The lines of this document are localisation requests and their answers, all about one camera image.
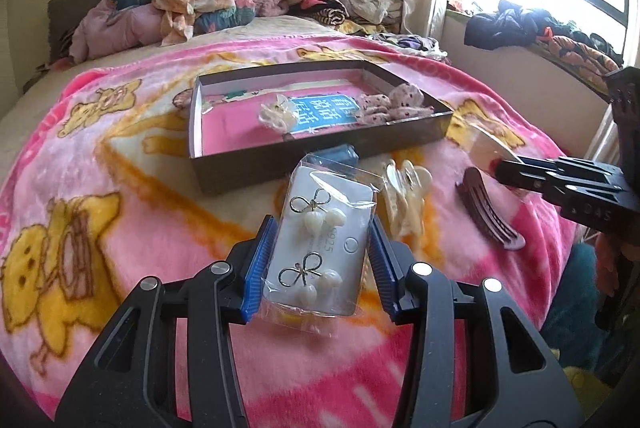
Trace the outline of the dark clothes on windowsill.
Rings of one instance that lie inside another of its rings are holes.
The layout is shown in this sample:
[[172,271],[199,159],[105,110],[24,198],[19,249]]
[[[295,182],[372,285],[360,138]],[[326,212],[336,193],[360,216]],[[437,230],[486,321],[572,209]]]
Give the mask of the dark clothes on windowsill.
[[602,78],[624,65],[623,56],[602,36],[582,32],[574,22],[559,21],[548,10],[532,10],[507,0],[501,0],[493,13],[469,19],[464,44],[481,50],[537,45],[584,78]]

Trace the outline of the pink cartoon bear blanket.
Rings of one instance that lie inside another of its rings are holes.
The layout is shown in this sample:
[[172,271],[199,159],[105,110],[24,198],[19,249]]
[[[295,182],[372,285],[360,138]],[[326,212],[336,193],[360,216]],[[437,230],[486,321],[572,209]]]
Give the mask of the pink cartoon bear blanket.
[[54,413],[107,314],[140,278],[201,270],[283,205],[282,180],[218,196],[201,192],[186,140],[195,79],[330,59],[370,62],[452,111],[442,140],[395,145],[388,154],[434,179],[422,229],[402,239],[451,277],[500,279],[533,324],[544,324],[574,223],[537,195],[487,180],[492,202],[526,241],[506,251],[474,225],[454,185],[471,164],[475,128],[530,157],[556,157],[560,148],[484,83],[362,38],[205,43],[152,57],[130,52],[50,74],[1,121],[1,351],[39,413]]

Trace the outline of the dark red hair comb clip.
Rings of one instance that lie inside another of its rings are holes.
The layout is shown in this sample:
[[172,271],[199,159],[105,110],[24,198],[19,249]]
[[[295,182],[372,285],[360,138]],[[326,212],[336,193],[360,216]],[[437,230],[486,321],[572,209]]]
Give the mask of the dark red hair comb clip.
[[526,246],[525,238],[494,208],[479,169],[466,168],[456,190],[466,212],[486,238],[504,250],[518,251]]

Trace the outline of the pink pillow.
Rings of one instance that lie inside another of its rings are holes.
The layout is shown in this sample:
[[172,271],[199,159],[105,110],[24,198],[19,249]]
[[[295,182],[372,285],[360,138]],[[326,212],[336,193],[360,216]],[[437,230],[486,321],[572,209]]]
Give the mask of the pink pillow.
[[74,31],[68,55],[75,64],[162,41],[163,12],[152,4],[119,10],[114,0],[101,0]]

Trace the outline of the small white hair clip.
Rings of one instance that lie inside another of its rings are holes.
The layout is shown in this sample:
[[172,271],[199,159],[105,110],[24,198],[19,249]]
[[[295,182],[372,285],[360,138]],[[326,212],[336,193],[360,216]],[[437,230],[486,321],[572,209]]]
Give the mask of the small white hair clip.
[[299,122],[296,105],[288,97],[278,94],[274,102],[260,105],[258,121],[266,128],[280,133],[291,133]]

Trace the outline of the bow earrings card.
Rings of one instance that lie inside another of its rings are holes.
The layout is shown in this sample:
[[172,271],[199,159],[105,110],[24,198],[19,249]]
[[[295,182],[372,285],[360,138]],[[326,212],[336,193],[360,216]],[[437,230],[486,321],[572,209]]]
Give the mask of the bow earrings card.
[[309,154],[288,180],[260,314],[329,336],[359,314],[364,259],[382,181],[356,165]]

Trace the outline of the cream claw hair clip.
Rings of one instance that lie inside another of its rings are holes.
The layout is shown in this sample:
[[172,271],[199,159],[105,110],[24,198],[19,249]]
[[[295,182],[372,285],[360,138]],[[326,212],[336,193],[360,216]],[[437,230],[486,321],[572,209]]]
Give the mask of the cream claw hair clip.
[[431,172],[408,159],[400,163],[390,159],[384,166],[383,183],[390,236],[421,236],[425,200],[433,184]]

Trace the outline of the dark shallow cardboard box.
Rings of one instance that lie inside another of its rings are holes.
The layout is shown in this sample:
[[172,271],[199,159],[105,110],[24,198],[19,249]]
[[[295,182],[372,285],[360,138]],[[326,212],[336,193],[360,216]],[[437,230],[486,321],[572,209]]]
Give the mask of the dark shallow cardboard box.
[[363,97],[413,88],[366,60],[322,60],[199,76],[189,119],[192,167],[203,193],[280,179],[306,154],[350,145],[361,158],[443,139],[451,109],[421,92],[418,112],[364,122]]

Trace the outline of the blue label card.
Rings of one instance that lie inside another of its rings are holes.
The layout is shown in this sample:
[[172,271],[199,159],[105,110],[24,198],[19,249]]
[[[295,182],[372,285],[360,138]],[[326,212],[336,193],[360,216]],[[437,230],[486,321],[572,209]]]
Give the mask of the blue label card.
[[291,100],[299,113],[299,122],[292,134],[352,125],[359,110],[356,100],[344,94],[300,96]]

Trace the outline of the pink dotted scrunchie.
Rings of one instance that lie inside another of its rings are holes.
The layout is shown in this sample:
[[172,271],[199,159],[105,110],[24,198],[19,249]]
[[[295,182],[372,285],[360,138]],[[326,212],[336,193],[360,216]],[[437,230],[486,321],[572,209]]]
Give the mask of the pink dotted scrunchie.
[[421,90],[405,83],[393,88],[388,95],[360,95],[354,117],[360,125],[385,125],[395,121],[431,117],[435,110],[432,106],[425,106],[424,100]]

